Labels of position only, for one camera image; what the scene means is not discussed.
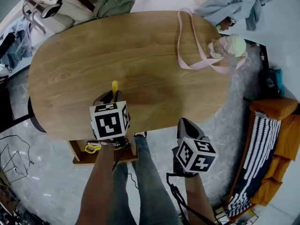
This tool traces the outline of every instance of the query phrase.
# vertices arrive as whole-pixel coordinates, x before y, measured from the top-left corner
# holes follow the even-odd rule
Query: blue jeans
[[[141,198],[140,225],[179,225],[179,216],[152,161],[146,138],[138,135],[135,143],[139,160],[133,162]],[[120,163],[113,171],[112,207],[109,225],[136,225],[128,205],[126,183],[128,168]]]

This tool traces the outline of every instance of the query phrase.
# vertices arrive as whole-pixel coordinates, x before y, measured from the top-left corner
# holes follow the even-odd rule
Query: pink bag strap
[[[202,58],[202,61],[199,61],[195,64],[192,64],[191,66],[189,66],[188,64],[185,63],[185,61],[182,59],[182,57],[180,56],[180,52],[179,52],[179,48],[180,48],[180,38],[181,38],[181,33],[182,33],[182,18],[181,18],[181,14],[180,12],[186,12],[189,14],[189,16],[191,17],[192,20],[192,26],[193,26],[193,32],[194,32],[194,37],[195,37],[195,41],[197,43],[197,47],[198,47],[198,51],[199,51],[199,55]],[[221,61],[222,59],[213,59],[213,58],[207,58],[204,54],[203,49],[200,46],[200,43],[197,39],[196,36],[196,31],[195,31],[195,27],[194,27],[194,21],[193,21],[193,13],[189,8],[182,8],[179,10],[179,12],[177,13],[177,18],[179,21],[179,26],[180,26],[180,33],[179,33],[179,37],[178,37],[178,43],[177,43],[177,59],[178,59],[178,63],[179,66],[182,69],[194,69],[194,70],[199,70],[202,68],[206,68],[207,66],[211,66],[214,70],[216,70],[218,73],[222,73],[222,74],[228,74],[228,73],[234,73],[234,71],[236,69],[238,69],[246,60],[247,56],[244,58],[242,57],[242,59],[239,61],[236,69],[232,68],[232,67],[222,67],[222,66],[214,66],[213,64],[216,62]]]

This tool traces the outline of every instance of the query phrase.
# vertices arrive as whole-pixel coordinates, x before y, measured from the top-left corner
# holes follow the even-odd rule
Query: marble floor
[[[233,75],[225,104],[209,120],[199,124],[205,134],[215,143],[219,157],[212,170],[202,176],[206,194],[212,205],[219,205],[229,192],[245,145],[247,134],[247,103],[243,97],[256,99],[259,96],[258,71],[261,69],[260,48],[247,46],[248,59]],[[11,79],[7,87],[10,92],[11,106],[15,118],[27,114],[27,78],[28,70]],[[153,161],[159,175],[173,199],[165,180],[166,172],[173,170],[173,155],[171,148],[176,145],[176,128],[165,128],[148,133],[148,143]],[[11,188],[21,203],[30,212],[54,225],[74,224],[80,208],[81,196],[92,170],[92,166],[74,166],[72,151],[66,141],[53,140],[35,129],[30,120],[0,134],[0,138],[8,135],[18,137],[0,140],[0,150],[6,144],[1,155],[1,167],[9,160],[9,154],[20,173],[28,176],[12,183]],[[34,164],[29,166],[29,157]],[[9,163],[5,171],[14,165]],[[135,173],[131,165],[129,171]],[[21,178],[22,175],[13,169],[6,173],[9,181]],[[185,195],[184,180],[172,178],[182,195]],[[136,221],[139,219],[140,199],[138,190],[132,180],[128,179],[127,192],[129,206]]]

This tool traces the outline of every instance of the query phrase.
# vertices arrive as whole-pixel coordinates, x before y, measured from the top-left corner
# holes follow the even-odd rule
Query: oval table
[[[193,16],[208,56],[207,44],[220,35]],[[200,56],[191,21],[185,13],[182,19],[180,53],[192,64]],[[210,67],[181,69],[178,35],[176,11],[153,11],[95,20],[51,37],[36,52],[28,78],[38,122],[55,139],[93,138],[89,107],[113,80],[127,102],[131,133],[176,126],[181,117],[208,119],[226,100],[230,76]],[[228,66],[228,61],[217,65]]]

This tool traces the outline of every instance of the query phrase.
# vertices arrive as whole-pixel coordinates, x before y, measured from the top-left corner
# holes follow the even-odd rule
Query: green bag
[[[129,13],[135,0],[98,0],[94,9],[97,18]]]

